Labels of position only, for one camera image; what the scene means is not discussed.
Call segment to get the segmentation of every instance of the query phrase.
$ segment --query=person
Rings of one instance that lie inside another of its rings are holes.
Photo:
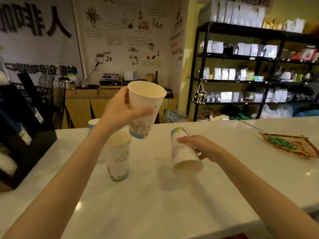
[[[62,236],[107,139],[131,120],[154,112],[151,108],[130,110],[127,95],[128,89],[123,87],[109,101],[99,123],[2,239]],[[178,141],[194,145],[200,159],[216,162],[275,237],[319,238],[319,225],[314,220],[225,149],[200,135]]]

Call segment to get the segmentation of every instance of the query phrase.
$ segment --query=metal shelving unit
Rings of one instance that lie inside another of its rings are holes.
[[[205,42],[204,42],[204,52],[197,53],[198,47],[198,37],[200,32],[205,32]],[[207,44],[209,40],[210,33],[219,33],[219,34],[227,34],[233,36],[244,36],[244,37],[253,37],[253,38],[260,38],[262,40],[262,44],[266,45],[268,40],[280,40],[280,45],[278,47],[277,58],[265,58],[265,57],[255,57],[255,56],[245,56],[245,55],[226,55],[220,53],[207,53]],[[189,93],[188,93],[188,103],[187,103],[187,114],[189,115],[189,108],[190,104],[195,104],[195,114],[193,121],[197,120],[197,113],[198,107],[200,104],[191,101],[192,98],[192,91],[193,91],[193,82],[200,81],[203,78],[203,72],[205,67],[206,58],[214,58],[214,59],[229,59],[229,60],[254,60],[256,61],[255,66],[255,75],[258,74],[258,71],[261,66],[261,62],[272,62],[273,68],[270,71],[270,76],[274,76],[274,72],[277,69],[278,63],[291,63],[291,64],[307,64],[309,65],[309,70],[314,65],[319,65],[319,62],[309,62],[309,61],[301,61],[301,60],[290,60],[290,59],[281,59],[282,50],[285,46],[285,42],[298,42],[298,43],[309,43],[309,44],[316,44],[318,46],[319,40],[313,38],[311,35],[308,34],[299,34],[299,33],[291,33],[285,31],[278,31],[278,30],[270,30],[270,29],[261,29],[261,28],[253,28],[253,27],[246,27],[246,26],[239,26],[239,25],[232,25],[232,24],[224,24],[224,23],[215,23],[215,22],[207,22],[202,24],[201,26],[197,27],[196,29],[196,36],[195,36],[195,44],[194,44],[194,53],[193,53],[193,61],[192,61],[192,70],[190,75],[190,84],[189,84]],[[199,78],[194,77],[195,72],[195,62],[196,58],[201,57],[201,67]],[[205,103],[205,104],[213,104],[213,105],[224,105],[224,104],[242,104],[245,105],[244,111],[248,108],[247,106],[250,104],[259,105],[259,110],[256,116],[256,119],[260,118],[261,112],[263,110],[264,105],[266,104],[266,96],[267,93],[272,85],[278,84],[294,84],[294,85],[302,85],[305,84],[304,82],[279,82],[279,81],[250,81],[250,80],[207,80],[203,79],[204,82],[224,82],[224,83],[255,83],[255,84],[262,84],[265,87],[265,92],[263,95],[263,99],[261,102],[214,102],[214,103]],[[300,104],[313,104],[313,108],[318,102],[319,94],[316,97],[315,101],[287,101],[287,102],[267,102],[267,104],[292,104],[292,103],[300,103]]]

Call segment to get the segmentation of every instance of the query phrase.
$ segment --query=white paper cup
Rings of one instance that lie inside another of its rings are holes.
[[[96,119],[92,119],[92,120],[89,120],[87,123],[88,123],[88,128],[89,128],[89,131],[92,130],[93,127],[95,127],[96,124],[98,124],[99,122],[99,118],[96,118]]]
[[[131,109],[143,107],[154,109],[152,115],[135,119],[130,123],[130,134],[135,138],[144,139],[152,129],[162,101],[166,96],[166,90],[147,81],[133,81],[129,83],[128,88]]]
[[[193,145],[177,141],[177,138],[184,136],[188,136],[188,134],[182,127],[174,128],[171,131],[172,172],[176,175],[191,176],[199,173],[204,165]]]
[[[120,182],[129,175],[131,136],[126,132],[114,133],[105,143],[101,156],[106,161],[111,180]]]

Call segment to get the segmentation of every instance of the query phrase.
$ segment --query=tilted paper cup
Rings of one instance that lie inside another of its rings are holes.
[[[133,81],[129,83],[128,88],[131,109],[143,107],[154,109],[152,115],[137,118],[130,123],[130,134],[135,138],[144,139],[152,129],[162,101],[166,96],[166,90],[147,81]]]
[[[104,145],[100,157],[105,157],[111,180],[120,182],[129,175],[131,136],[126,132],[114,133]]]
[[[96,124],[98,124],[99,122],[99,118],[96,118],[96,119],[92,119],[92,120],[89,120],[87,123],[88,123],[88,128],[89,128],[89,131],[92,130],[93,127],[95,127]]]
[[[188,136],[188,134],[182,127],[177,127],[171,131],[172,172],[176,175],[190,176],[199,173],[204,165],[193,145],[177,141],[177,138],[184,136]]]

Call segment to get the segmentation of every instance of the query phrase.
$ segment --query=black and white handbag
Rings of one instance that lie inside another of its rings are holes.
[[[204,90],[203,81],[201,80],[197,90],[195,91],[195,94],[193,96],[193,100],[192,101],[196,102],[197,104],[203,104],[204,103],[205,94],[206,94],[206,92]]]

